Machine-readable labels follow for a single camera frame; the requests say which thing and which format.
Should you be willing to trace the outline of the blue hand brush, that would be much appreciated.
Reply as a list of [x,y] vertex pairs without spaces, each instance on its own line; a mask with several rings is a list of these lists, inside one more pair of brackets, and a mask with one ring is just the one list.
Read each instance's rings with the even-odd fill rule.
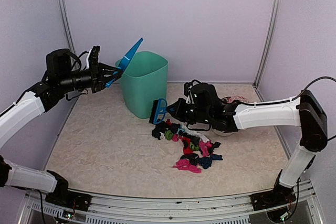
[[167,100],[160,98],[153,101],[149,123],[158,125],[164,121],[166,114],[170,114],[168,110]]

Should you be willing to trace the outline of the blue dustpan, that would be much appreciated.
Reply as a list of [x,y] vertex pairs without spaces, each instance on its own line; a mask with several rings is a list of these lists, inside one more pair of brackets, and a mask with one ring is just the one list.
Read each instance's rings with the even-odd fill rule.
[[106,88],[109,88],[115,81],[119,80],[123,73],[125,72],[126,68],[130,64],[132,58],[134,57],[135,53],[137,52],[138,48],[140,47],[141,43],[143,42],[143,38],[141,37],[130,49],[129,51],[123,56],[120,60],[117,69],[114,71],[112,75],[112,79],[105,84]]

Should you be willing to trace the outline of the teal plastic waste bin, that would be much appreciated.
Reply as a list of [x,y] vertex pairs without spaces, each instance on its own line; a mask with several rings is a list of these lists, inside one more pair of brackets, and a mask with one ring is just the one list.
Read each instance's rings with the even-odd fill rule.
[[166,98],[169,63],[150,51],[137,52],[119,79],[124,102],[138,118],[150,117],[153,101]]

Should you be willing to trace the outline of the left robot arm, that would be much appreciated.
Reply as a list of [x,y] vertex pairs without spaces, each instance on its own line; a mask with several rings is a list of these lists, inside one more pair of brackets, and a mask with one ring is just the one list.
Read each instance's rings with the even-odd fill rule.
[[[99,92],[121,78],[125,68],[109,66],[98,61],[100,47],[86,52],[85,68],[81,59],[69,49],[58,49],[46,56],[47,70],[41,81],[25,90],[16,102],[1,113],[1,146],[33,119],[50,111],[62,99],[68,99],[73,91],[91,89]],[[1,158],[1,187],[27,188],[47,193],[66,206],[73,201],[68,182],[53,171],[31,169]]]

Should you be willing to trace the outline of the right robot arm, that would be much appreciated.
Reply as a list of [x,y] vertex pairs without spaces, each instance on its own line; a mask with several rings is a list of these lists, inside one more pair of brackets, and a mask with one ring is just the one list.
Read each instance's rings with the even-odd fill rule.
[[214,85],[193,80],[185,83],[183,98],[163,107],[163,112],[188,125],[200,123],[224,133],[263,126],[294,126],[301,139],[287,165],[269,192],[273,205],[281,204],[292,193],[299,177],[318,152],[331,140],[327,115],[308,88],[282,100],[248,103],[220,98]]

